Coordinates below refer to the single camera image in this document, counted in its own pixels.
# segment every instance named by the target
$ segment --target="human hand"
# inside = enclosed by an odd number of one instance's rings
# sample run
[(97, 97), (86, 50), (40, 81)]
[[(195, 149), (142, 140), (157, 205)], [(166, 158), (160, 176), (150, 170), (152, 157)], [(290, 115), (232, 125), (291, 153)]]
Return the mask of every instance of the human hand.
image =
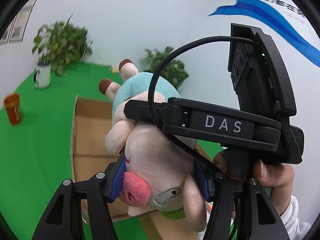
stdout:
[[(241, 180), (240, 178), (230, 176), (228, 165), (220, 153), (213, 158), (212, 162), (230, 178)], [(265, 165), (259, 160), (253, 167), (253, 176), (261, 186), (272, 187), (270, 199), (278, 214), (281, 215), (287, 209), (291, 201), (294, 168), (291, 165), (282, 163)]]

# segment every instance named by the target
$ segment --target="stuffed toy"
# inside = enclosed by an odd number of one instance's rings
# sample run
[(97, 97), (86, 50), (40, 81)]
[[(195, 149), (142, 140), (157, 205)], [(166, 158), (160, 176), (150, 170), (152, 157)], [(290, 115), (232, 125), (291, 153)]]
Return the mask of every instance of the stuffed toy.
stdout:
[[(194, 179), (193, 157), (171, 142), (152, 124), (126, 118), (124, 105), (130, 100), (148, 101), (152, 73), (139, 73), (131, 60), (119, 65), (123, 85), (103, 79), (99, 91), (113, 102), (112, 129), (106, 136), (106, 149), (117, 155), (124, 148), (125, 172), (120, 199), (136, 216), (150, 207), (168, 219), (187, 219), (194, 232), (207, 224), (206, 203)], [(176, 89), (160, 77), (154, 101), (179, 98)], [(196, 139), (176, 136), (191, 148)]]

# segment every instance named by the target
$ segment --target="blue wave graphic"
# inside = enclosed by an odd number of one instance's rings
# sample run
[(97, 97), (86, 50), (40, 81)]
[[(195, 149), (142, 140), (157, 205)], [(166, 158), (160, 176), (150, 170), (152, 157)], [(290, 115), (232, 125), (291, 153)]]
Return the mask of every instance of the blue wave graphic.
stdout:
[(257, 19), (281, 35), (297, 51), (320, 67), (320, 51), (299, 33), (272, 6), (260, 0), (236, 0), (235, 5), (220, 6), (208, 15), (244, 15)]

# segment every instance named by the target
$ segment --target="orange cup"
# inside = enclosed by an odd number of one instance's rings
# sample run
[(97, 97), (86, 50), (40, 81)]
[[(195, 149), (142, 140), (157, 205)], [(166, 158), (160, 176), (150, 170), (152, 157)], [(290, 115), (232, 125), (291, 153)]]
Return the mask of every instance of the orange cup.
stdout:
[(20, 95), (18, 93), (8, 95), (4, 99), (3, 104), (7, 111), (10, 123), (12, 125), (20, 123)]

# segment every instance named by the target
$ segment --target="picture frame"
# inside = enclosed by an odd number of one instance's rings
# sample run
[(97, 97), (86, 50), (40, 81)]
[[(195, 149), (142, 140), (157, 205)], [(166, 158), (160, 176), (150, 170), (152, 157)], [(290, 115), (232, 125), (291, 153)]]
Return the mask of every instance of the picture frame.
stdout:
[(27, 27), (28, 20), (30, 18), (32, 8), (22, 9), (16, 16), (12, 30), (10, 33), (10, 42), (19, 42), (23, 40), (23, 36)]
[(14, 20), (15, 20), (15, 18), (12, 20), (12, 22), (9, 24), (8, 28), (5, 30), (4, 35), (0, 39), (0, 44), (7, 44), (9, 42), (9, 37), (11, 34)]
[(36, 4), (37, 0), (29, 0), (22, 9), (32, 9), (34, 5)]

